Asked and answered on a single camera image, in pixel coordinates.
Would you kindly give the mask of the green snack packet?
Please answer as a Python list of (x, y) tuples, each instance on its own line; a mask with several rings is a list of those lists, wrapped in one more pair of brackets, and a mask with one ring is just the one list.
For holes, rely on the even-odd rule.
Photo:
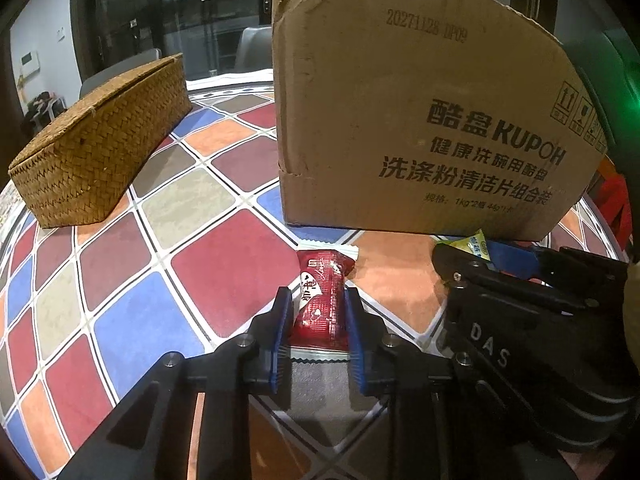
[(437, 244), (444, 244), (462, 250), (474, 257), (491, 261), (485, 234), (477, 230), (469, 236), (436, 235)]

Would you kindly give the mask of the red small snack packet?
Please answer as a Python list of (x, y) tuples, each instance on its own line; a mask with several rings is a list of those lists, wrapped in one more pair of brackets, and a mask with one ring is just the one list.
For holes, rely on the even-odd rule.
[(299, 300), (288, 342), (294, 360), (344, 362), (349, 359), (344, 290), (355, 269), (354, 245), (312, 240), (297, 251)]

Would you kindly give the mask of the red garment on chair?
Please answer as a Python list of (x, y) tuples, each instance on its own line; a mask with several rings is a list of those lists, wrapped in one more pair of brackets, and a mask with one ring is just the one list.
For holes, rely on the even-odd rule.
[(631, 206), (626, 180), (608, 157), (601, 160), (598, 175), (602, 182), (594, 203), (612, 230), (620, 248), (625, 249), (632, 234)]

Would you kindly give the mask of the brown cardboard box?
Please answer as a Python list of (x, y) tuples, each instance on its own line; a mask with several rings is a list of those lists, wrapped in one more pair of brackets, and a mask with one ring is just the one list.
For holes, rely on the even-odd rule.
[(273, 0), (283, 215), (540, 240), (606, 151), (558, 40), (496, 0)]

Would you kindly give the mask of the colourful diamond table mat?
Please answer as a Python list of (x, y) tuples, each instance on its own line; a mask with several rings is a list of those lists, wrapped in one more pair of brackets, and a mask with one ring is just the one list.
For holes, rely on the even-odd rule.
[(53, 478), (165, 352), (215, 349), (297, 286), (303, 240), (354, 244), (364, 306), (425, 346), (439, 319), (426, 235), (289, 226), (268, 84), (195, 97), (113, 212), (42, 228), (1, 195), (1, 427)]

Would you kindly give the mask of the woven wicker box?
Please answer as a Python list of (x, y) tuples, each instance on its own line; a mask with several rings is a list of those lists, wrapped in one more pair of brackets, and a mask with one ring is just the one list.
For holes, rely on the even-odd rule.
[(190, 110), (182, 56), (146, 63), (53, 119), (12, 160), (9, 177), (45, 229), (101, 222)]

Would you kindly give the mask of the grey dining chair centre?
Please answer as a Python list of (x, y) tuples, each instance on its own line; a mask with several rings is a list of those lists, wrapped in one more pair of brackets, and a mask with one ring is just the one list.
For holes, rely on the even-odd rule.
[(236, 51), (234, 69), (237, 73), (256, 72), (272, 67), (272, 28), (247, 27), (242, 31)]

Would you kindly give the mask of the grey dining chair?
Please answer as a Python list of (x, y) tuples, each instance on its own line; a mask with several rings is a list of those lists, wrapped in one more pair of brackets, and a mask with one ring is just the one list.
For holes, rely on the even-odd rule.
[(272, 28), (247, 27), (242, 31), (236, 51), (234, 69), (237, 73), (256, 72), (272, 67)]
[(99, 88), (99, 86), (102, 86), (102, 84), (105, 84), (114, 77), (144, 64), (157, 61), (161, 57), (162, 51), (157, 48), (152, 48), (130, 56), (130, 58), (125, 58), (124, 60), (107, 67), (105, 70), (101, 70), (99, 73), (90, 76), (82, 83), (79, 91), (79, 99), (83, 99), (85, 96), (88, 96), (91, 91)]

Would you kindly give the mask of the grey dining chair left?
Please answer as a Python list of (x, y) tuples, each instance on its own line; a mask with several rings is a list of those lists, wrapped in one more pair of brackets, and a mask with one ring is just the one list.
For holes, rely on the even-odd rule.
[(124, 60), (107, 67), (105, 70), (101, 70), (99, 73), (90, 76), (82, 83), (79, 91), (79, 99), (83, 99), (85, 96), (88, 96), (91, 91), (99, 88), (99, 86), (102, 86), (102, 84), (105, 84), (114, 77), (144, 64), (157, 61), (161, 57), (162, 51), (157, 48), (152, 48), (130, 56), (130, 58), (125, 58)]

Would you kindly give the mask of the glass sliding door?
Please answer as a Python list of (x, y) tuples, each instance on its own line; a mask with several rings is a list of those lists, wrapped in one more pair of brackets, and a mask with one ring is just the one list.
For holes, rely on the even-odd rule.
[(81, 79), (144, 51), (180, 54), (190, 80), (231, 73), (242, 33), (271, 21), (271, 0), (70, 0)]

